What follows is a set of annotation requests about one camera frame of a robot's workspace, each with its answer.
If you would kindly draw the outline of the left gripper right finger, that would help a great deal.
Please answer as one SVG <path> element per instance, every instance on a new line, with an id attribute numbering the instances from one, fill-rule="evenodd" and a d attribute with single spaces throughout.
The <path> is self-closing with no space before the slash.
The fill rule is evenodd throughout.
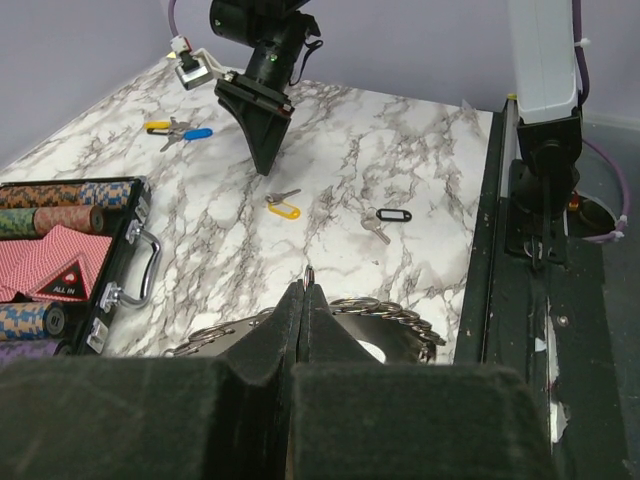
<path id="1" fill-rule="evenodd" d="M 531 393 L 486 365 L 385 365 L 305 295 L 293 371 L 297 479 L 553 479 Z"/>

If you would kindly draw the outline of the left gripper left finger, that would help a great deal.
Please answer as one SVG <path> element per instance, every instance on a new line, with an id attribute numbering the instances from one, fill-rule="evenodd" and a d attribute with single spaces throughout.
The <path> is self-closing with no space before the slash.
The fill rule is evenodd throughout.
<path id="1" fill-rule="evenodd" d="M 5 479 L 281 479 L 304 291 L 217 357 L 56 357 L 1 372 Z"/>

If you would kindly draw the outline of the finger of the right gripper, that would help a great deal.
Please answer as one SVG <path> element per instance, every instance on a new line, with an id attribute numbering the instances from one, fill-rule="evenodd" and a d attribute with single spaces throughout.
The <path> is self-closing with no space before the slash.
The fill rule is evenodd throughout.
<path id="1" fill-rule="evenodd" d="M 272 115 L 265 127 L 260 148 L 259 173 L 268 176 L 289 128 L 290 118 Z"/>
<path id="2" fill-rule="evenodd" d="M 259 173 L 260 148 L 264 139 L 265 127 L 267 126 L 267 122 L 270 118 L 250 118 L 249 120 L 237 120 L 236 118 L 234 119 L 240 125 L 244 133 L 255 169 Z"/>

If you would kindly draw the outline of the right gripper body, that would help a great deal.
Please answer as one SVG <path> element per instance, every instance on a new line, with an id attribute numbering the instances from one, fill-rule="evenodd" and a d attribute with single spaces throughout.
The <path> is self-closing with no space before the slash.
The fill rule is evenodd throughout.
<path id="1" fill-rule="evenodd" d="M 289 97 L 236 71 L 216 82 L 218 103 L 237 120 L 257 118 L 289 119 L 294 107 Z"/>

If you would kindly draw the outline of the metal disc with keyrings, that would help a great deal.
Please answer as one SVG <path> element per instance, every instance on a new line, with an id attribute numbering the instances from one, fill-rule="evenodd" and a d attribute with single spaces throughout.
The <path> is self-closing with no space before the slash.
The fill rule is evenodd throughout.
<path id="1" fill-rule="evenodd" d="M 308 268 L 273 306 L 201 327 L 162 355 L 267 370 L 307 362 L 428 364 L 445 345 L 429 321 L 398 303 L 371 296 L 327 300 Z"/>

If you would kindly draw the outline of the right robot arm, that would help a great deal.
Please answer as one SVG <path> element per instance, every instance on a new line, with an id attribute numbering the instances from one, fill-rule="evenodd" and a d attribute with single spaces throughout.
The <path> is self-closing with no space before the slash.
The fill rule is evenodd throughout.
<path id="1" fill-rule="evenodd" d="M 300 1 L 214 1 L 213 32 L 252 48 L 244 73 L 222 74 L 219 104 L 241 127 L 256 171 L 270 173 L 294 108 L 285 90 L 322 47 L 316 19 Z M 579 180 L 584 55 L 575 1 L 512 1 L 510 31 L 517 83 L 520 160 L 510 169 L 505 249 L 533 267 L 566 260 L 563 215 Z"/>

